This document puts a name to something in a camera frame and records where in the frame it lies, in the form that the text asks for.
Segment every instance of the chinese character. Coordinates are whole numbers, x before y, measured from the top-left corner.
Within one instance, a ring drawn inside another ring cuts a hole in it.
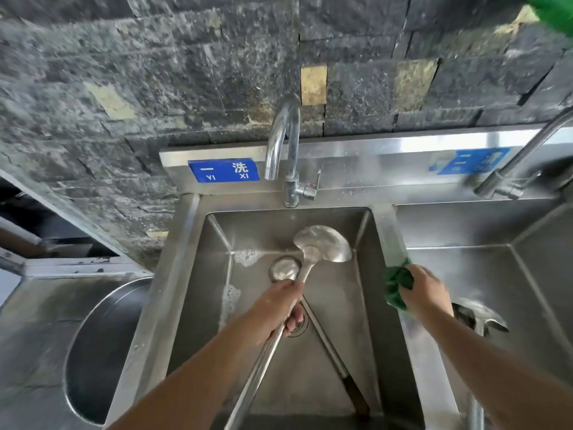
[[[247,173],[249,171],[245,163],[233,163],[233,167],[235,168],[235,173]]]

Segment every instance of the forearm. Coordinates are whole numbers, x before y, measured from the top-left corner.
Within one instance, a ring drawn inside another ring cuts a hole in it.
[[[419,318],[498,428],[573,428],[569,387],[516,361],[439,308]]]
[[[208,430],[253,346],[248,322],[228,325],[110,430]]]

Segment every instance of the sink basin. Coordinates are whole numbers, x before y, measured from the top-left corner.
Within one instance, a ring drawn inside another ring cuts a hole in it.
[[[423,427],[401,322],[384,300],[384,256],[368,208],[208,215],[168,373],[250,307],[269,286],[268,270],[276,258],[287,253],[301,258],[292,238],[300,229],[317,224],[347,238],[353,257],[342,263],[319,262],[308,278],[305,297],[368,402],[370,425],[380,428],[380,421],[390,420]],[[223,427],[259,350],[244,362],[213,428]],[[300,329],[279,344],[243,428],[358,428],[353,414],[343,384],[305,317]]]
[[[544,223],[558,204],[531,199],[400,205],[397,218],[412,261],[441,278],[452,301],[479,300],[505,319],[509,333],[489,331],[495,344],[573,384],[570,346],[544,298],[542,278],[532,274],[543,258],[536,253],[541,244],[556,249]],[[570,252],[572,246],[562,249]],[[458,407],[466,411],[468,390],[444,362]]]

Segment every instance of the drain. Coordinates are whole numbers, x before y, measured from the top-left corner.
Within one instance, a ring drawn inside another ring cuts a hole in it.
[[[306,312],[305,312],[303,321],[296,324],[295,329],[290,332],[288,337],[289,338],[299,337],[300,335],[302,335],[306,331],[307,327],[308,327],[308,316],[306,315]]]

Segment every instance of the soap suds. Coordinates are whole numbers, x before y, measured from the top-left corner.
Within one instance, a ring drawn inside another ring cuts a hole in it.
[[[223,288],[223,298],[221,300],[221,317],[219,318],[219,332],[227,325],[227,319],[235,312],[237,302],[241,297],[241,290],[226,284]]]
[[[243,267],[250,267],[255,262],[261,259],[263,253],[255,249],[245,249],[234,253],[235,262],[241,264]]]

